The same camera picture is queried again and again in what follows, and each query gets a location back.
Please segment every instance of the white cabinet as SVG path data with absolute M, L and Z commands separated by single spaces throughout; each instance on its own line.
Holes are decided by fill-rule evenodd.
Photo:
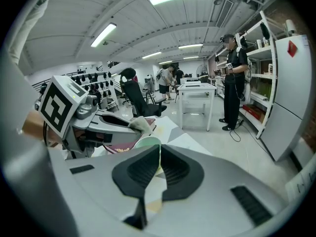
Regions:
M 285 188 L 289 201 L 292 201 L 300 195 L 303 195 L 305 192 L 305 184 L 301 173 L 298 173 L 291 181 L 289 181 L 285 185 Z
M 307 163 L 307 165 L 301 171 L 304 184 L 306 189 L 308 189 L 316 177 L 316 154 L 313 158 Z
M 303 195 L 316 178 L 316 154 L 308 164 L 286 185 L 288 200 L 291 202 L 300 195 Z

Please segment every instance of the cardboard box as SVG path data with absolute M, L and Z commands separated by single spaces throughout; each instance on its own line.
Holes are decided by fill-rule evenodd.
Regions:
M 243 105 L 242 108 L 245 109 L 251 115 L 253 115 L 261 123 L 263 123 L 263 120 L 266 115 L 266 113 L 263 110 L 259 109 L 258 107 L 254 105 Z

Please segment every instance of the black pants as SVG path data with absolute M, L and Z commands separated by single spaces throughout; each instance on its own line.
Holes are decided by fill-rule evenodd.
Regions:
M 240 81 L 236 83 L 225 83 L 225 98 L 224 98 L 224 112 L 225 121 L 228 123 L 230 129 L 235 129 L 239 115 L 239 105 L 241 95 L 244 89 L 244 82 Z

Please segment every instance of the person in shorts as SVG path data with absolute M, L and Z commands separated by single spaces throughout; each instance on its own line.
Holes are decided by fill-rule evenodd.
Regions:
M 167 69 L 162 71 L 160 78 L 159 78 L 159 92 L 162 94 L 162 97 L 165 98 L 166 95 L 168 99 L 165 101 L 166 104 L 169 104 L 169 100 L 174 100 L 170 97 L 169 88 L 170 84 L 174 81 L 172 77 L 172 72 L 174 70 L 173 66 L 169 66 Z

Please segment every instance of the table leg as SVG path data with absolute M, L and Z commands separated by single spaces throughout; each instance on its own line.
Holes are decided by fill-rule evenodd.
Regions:
M 179 92 L 179 101 L 180 101 L 180 128 L 182 129 L 182 119 L 183 119 L 183 103 L 182 103 L 182 92 Z
M 214 90 L 212 90 L 212 91 L 211 91 L 211 106 L 210 106 L 210 108 L 209 108 L 209 116 L 208 116 L 208 122 L 207 122 L 206 131 L 209 131 L 209 126 L 210 126 L 210 124 L 211 124 L 214 94 L 215 94 L 215 92 L 214 92 Z

